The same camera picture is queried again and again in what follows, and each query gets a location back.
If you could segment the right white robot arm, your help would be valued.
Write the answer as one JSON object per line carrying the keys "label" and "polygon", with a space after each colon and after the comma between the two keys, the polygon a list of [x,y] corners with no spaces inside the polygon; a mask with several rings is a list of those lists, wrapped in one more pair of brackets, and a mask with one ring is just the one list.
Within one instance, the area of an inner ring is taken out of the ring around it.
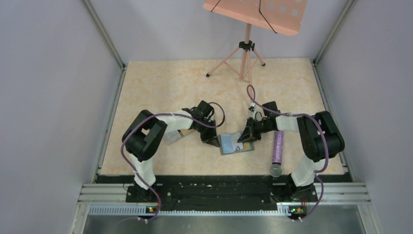
{"label": "right white robot arm", "polygon": [[281,115],[275,101],[263,105],[264,117],[256,120],[249,117],[237,142],[261,140],[263,133],[271,131],[298,132],[304,156],[286,182],[286,196],[292,201],[300,200],[314,183],[315,176],[325,170],[328,160],[345,148],[344,139],[328,111],[313,115]]}

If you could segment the silver VIP card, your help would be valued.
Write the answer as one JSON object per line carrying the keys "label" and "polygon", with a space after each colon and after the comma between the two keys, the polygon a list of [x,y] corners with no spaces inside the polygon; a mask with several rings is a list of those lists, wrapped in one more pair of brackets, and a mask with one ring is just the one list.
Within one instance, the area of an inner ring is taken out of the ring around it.
{"label": "silver VIP card", "polygon": [[242,143],[237,143],[237,139],[240,135],[241,133],[237,132],[233,134],[222,134],[220,136],[221,149],[224,155],[240,152],[244,149],[244,145]]}

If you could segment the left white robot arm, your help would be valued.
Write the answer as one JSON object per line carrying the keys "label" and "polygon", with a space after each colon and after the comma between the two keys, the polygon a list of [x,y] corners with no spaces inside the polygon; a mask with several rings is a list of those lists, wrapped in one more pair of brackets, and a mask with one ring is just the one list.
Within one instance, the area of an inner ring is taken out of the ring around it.
{"label": "left white robot arm", "polygon": [[121,155],[134,172],[131,195],[144,201],[159,202],[160,197],[153,184],[153,156],[166,133],[178,130],[195,130],[201,142],[220,146],[216,129],[219,125],[214,118],[212,103],[204,100],[192,108],[177,112],[154,114],[142,110],[122,136]]}

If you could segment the clear plastic card box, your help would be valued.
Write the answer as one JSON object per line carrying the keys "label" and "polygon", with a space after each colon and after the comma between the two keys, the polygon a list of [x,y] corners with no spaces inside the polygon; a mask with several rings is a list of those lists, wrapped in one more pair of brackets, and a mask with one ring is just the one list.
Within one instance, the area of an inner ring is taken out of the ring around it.
{"label": "clear plastic card box", "polygon": [[167,145],[171,145],[185,138],[186,136],[192,134],[193,132],[194,132],[193,129],[182,129],[182,130],[167,132],[163,136],[163,141]]}

